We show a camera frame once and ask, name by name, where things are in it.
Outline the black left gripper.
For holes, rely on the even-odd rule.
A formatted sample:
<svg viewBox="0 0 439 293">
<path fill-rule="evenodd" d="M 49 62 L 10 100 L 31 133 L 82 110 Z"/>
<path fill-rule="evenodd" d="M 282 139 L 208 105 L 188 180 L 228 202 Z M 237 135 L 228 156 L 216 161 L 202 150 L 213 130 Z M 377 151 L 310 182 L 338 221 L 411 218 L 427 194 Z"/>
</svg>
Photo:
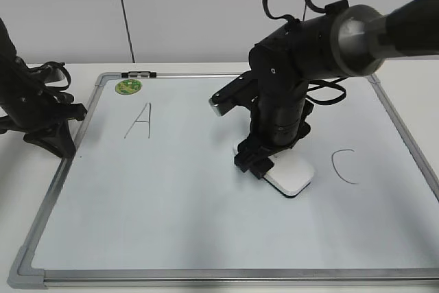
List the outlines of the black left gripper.
<svg viewBox="0 0 439 293">
<path fill-rule="evenodd" d="M 24 142 L 36 145 L 55 156 L 71 158 L 76 147 L 68 120 L 83 121 L 87 109 L 72 104 L 74 97 L 65 91 L 71 76 L 65 63 L 49 61 L 29 68 L 23 59 L 1 59 L 1 134 L 26 132 Z"/>
</svg>

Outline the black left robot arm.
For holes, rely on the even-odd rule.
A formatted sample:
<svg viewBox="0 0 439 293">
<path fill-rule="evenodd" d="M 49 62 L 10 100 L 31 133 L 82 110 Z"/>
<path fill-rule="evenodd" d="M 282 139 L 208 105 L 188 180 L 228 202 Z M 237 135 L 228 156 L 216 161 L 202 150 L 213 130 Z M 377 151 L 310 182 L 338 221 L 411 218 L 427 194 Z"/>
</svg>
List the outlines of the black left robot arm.
<svg viewBox="0 0 439 293">
<path fill-rule="evenodd" d="M 65 63 L 49 61 L 29 67 L 1 23 L 1 134 L 22 132 L 26 143 L 59 158 L 71 158 L 76 147 L 69 121 L 83 121 L 87 109 L 67 92 L 71 76 Z"/>
</svg>

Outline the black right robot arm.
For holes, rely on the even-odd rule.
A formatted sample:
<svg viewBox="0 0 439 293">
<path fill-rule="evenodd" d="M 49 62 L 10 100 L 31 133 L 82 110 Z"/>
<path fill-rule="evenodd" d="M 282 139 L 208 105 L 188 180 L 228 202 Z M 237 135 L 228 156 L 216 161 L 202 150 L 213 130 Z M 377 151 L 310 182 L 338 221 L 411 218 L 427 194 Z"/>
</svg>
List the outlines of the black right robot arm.
<svg viewBox="0 0 439 293">
<path fill-rule="evenodd" d="M 257 92 L 235 165 L 261 178 L 273 168 L 272 155 L 309 134 L 306 118 L 316 105 L 307 99 L 310 84 L 369 76 L 388 58 L 437 53 L 438 0 L 413 0 L 387 15 L 341 0 L 314 19 L 287 19 L 250 50 Z"/>
</svg>

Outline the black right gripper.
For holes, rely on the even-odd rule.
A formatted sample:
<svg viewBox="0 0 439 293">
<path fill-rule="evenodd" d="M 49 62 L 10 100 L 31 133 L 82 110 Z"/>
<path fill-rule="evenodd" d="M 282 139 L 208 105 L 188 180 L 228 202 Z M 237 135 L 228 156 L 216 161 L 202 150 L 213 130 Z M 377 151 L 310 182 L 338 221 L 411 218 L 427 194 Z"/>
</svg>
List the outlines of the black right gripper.
<svg viewBox="0 0 439 293">
<path fill-rule="evenodd" d="M 282 98 L 262 94 L 251 110 L 250 133 L 237 146 L 234 164 L 243 172 L 263 178 L 273 167 L 272 152 L 290 149 L 311 132 L 306 118 L 312 104 L 304 92 L 296 91 Z"/>
</svg>

